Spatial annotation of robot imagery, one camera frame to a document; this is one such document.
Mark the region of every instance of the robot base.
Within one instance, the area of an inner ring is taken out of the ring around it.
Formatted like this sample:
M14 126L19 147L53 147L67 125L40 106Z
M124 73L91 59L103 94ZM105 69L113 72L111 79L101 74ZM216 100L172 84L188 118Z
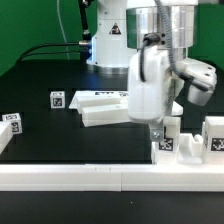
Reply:
M104 73L106 75L123 75L128 74L128 68L113 68L113 67L100 67L97 65L91 65L87 64L87 69L90 71L98 72L98 73Z

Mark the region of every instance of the white cube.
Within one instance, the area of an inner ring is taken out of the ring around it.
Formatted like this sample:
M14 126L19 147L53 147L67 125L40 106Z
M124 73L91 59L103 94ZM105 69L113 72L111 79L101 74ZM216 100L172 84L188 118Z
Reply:
M0 154L5 149L11 138L11 123L7 121L0 121Z
M202 135L203 163L224 164L224 117L206 117Z
M165 117L165 136L162 142L152 142L151 158L153 163L175 164L179 154L180 136L179 117Z
M65 92L51 92L50 95L51 108L65 108Z
M19 113L16 114L4 114L2 115L3 121L10 121L12 126L12 133L13 134L21 134L22 131L22 124L21 118Z

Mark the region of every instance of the metallic cylinder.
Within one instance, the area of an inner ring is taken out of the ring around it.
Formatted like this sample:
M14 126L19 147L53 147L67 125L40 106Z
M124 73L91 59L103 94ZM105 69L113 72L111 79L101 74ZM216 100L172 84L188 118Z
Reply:
M219 4L220 0L199 0L199 4Z
M184 58L186 58L185 48L175 48L173 53L176 61L182 61Z
M173 47L193 45L194 6L166 6L172 23ZM140 49L145 34L158 33L159 49L166 49L166 30L157 7L127 10L128 47Z

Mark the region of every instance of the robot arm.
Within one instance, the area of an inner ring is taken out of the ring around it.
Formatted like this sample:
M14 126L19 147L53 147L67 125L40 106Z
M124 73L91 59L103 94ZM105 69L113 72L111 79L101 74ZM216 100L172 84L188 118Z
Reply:
M132 21L127 22L128 37L136 35L128 44L141 49L130 62L128 113L132 121L149 125L152 141L163 140L163 120L171 116L176 86L183 80L191 84L188 100L198 105L205 105L215 89L215 68L184 52L193 45L197 4L197 0L127 2L127 21Z
M86 17L86 8L88 8L91 3L95 0L78 0L79 1L79 10L82 21L82 29L83 29L83 40L91 40L91 34L89 32L87 17Z

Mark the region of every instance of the white robot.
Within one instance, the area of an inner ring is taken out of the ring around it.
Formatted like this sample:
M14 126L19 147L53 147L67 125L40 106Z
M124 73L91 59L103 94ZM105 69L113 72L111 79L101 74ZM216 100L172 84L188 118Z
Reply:
M164 138L163 120L173 101L191 84L188 100L205 105L216 85L215 68L189 59L198 0L128 0L128 46L140 49L130 61L128 113L133 122L150 127L150 139Z
M197 105L205 105L215 89L215 68L187 57L197 5L198 0L98 0L98 31L87 64L106 74L126 73L130 65L128 114L149 124L152 141L163 140L164 117L172 115L184 81L191 84L188 100Z

